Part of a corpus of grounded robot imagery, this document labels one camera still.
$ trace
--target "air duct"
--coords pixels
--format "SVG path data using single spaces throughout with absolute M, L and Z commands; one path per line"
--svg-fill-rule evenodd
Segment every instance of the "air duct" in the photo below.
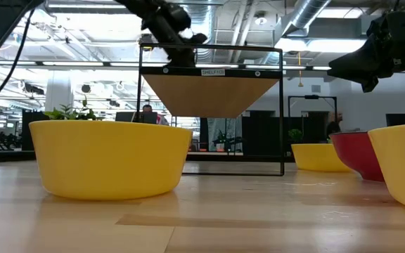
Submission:
M 216 6 L 209 5 L 187 5 L 185 10 L 191 17 L 191 29 L 194 34 L 202 33 L 207 35 L 206 44 L 214 44 L 214 25 Z M 210 63 L 214 51 L 211 49 L 198 49 L 198 62 Z
M 276 44 L 284 35 L 307 36 L 310 24 L 329 3 L 330 0 L 298 0 L 292 13 L 279 18 L 274 30 Z M 262 64 L 275 65 L 278 62 L 279 54 L 273 52 L 266 55 Z
M 47 9 L 50 13 L 81 13 L 81 14 L 131 14 L 124 6 L 113 4 L 113 8 L 85 8 L 83 4 L 49 4 Z M 193 33 L 207 35 L 207 44 L 214 43 L 214 24 L 217 6 L 206 4 L 182 5 L 191 17 Z M 212 61 L 213 50 L 198 49 L 198 62 L 208 63 Z

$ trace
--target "metal stand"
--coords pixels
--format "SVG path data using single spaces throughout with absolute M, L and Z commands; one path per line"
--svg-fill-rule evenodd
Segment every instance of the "metal stand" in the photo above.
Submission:
M 220 49 L 220 50 L 240 50 L 240 51 L 261 51 L 261 52 L 277 52 L 279 53 L 279 69 L 264 70 L 260 66 L 257 68 L 226 68 L 224 69 L 224 77 L 245 77 L 245 78 L 268 78 L 279 79 L 279 145 L 281 148 L 280 170 L 278 174 L 249 174 L 249 173 L 213 173 L 213 172 L 196 172 L 184 173 L 192 175 L 217 175 L 217 176 L 283 176 L 285 173 L 285 143 L 283 133 L 284 123 L 284 96 L 283 96 L 283 52 L 279 48 L 259 47 L 259 46 L 225 46 L 225 45 L 189 45 L 189 44 L 162 44 L 162 43 L 145 43 L 140 45 L 139 54 L 139 81 L 137 89 L 137 117 L 140 113 L 141 99 L 141 81 L 143 74 L 162 74 L 162 75 L 181 75 L 181 76 L 202 76 L 203 68 L 198 67 L 143 67 L 143 48 L 205 48 L 205 49 Z
M 288 96 L 288 98 L 287 98 L 287 102 L 288 102 L 288 108 L 287 108 L 287 110 L 288 110 L 288 127 L 289 127 L 289 128 L 290 128 L 290 126 L 291 126 L 290 122 L 291 122 L 291 120 L 292 120 L 292 117 L 291 117 L 291 115 L 290 115 L 290 100 L 291 100 L 292 98 L 303 98 L 303 99 L 308 99 L 308 100 L 318 100 L 318 99 L 320 99 L 320 98 L 324 98 L 324 99 L 329 98 L 329 99 L 334 100 L 334 113 L 335 113 L 334 117 L 335 117 L 335 121 L 337 121 L 337 97 L 335 97 L 335 96 L 318 96 L 318 95 Z

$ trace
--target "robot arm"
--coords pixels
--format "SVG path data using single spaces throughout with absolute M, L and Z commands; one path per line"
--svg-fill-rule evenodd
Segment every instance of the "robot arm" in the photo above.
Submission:
M 0 47 L 24 15 L 44 3 L 45 0 L 0 0 Z M 160 43 L 201 44 L 207 37 L 197 34 L 185 39 L 179 33 L 191 26 L 191 19 L 185 10 L 164 0 L 116 0 L 140 17 L 142 30 L 149 29 Z M 195 67 L 192 49 L 166 48 L 169 65 Z
M 364 92 L 371 92 L 379 78 L 405 71 L 405 11 L 396 10 L 373 20 L 365 44 L 332 60 L 328 75 L 358 82 Z

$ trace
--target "person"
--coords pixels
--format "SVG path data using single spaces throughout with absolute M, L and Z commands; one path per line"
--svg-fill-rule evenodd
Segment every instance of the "person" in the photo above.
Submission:
M 341 112 L 337 113 L 337 121 L 335 121 L 334 113 L 329 113 L 329 124 L 326 128 L 326 135 L 329 138 L 331 134 L 340 133 L 342 130 L 340 129 L 340 122 L 343 120 L 343 114 Z
M 142 109 L 143 113 L 153 112 L 153 107 L 151 105 L 144 105 Z M 167 119 L 165 119 L 165 117 L 160 114 L 157 114 L 157 124 L 169 126 Z

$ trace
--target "white wall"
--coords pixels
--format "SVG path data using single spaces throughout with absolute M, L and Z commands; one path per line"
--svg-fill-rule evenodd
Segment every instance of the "white wall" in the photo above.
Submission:
M 288 116 L 288 96 L 305 96 L 312 95 L 311 86 L 321 85 L 321 93 L 314 93 L 319 96 L 330 95 L 330 84 L 325 83 L 322 78 L 302 78 L 303 87 L 299 87 L 299 78 L 284 79 L 284 115 Z M 276 116 L 279 116 L 279 83 L 269 89 L 261 98 L 253 103 L 247 110 L 274 110 Z M 305 100 L 303 98 L 292 98 L 291 100 L 291 115 L 292 117 L 301 116 L 301 111 L 334 111 L 332 100 L 328 100 L 329 104 L 323 99 L 320 100 Z
M 339 110 L 343 112 L 342 130 L 386 127 L 385 114 L 405 113 L 405 74 L 380 79 L 370 93 L 363 93 L 360 84 L 341 79 L 329 86 L 330 94 L 337 96 Z

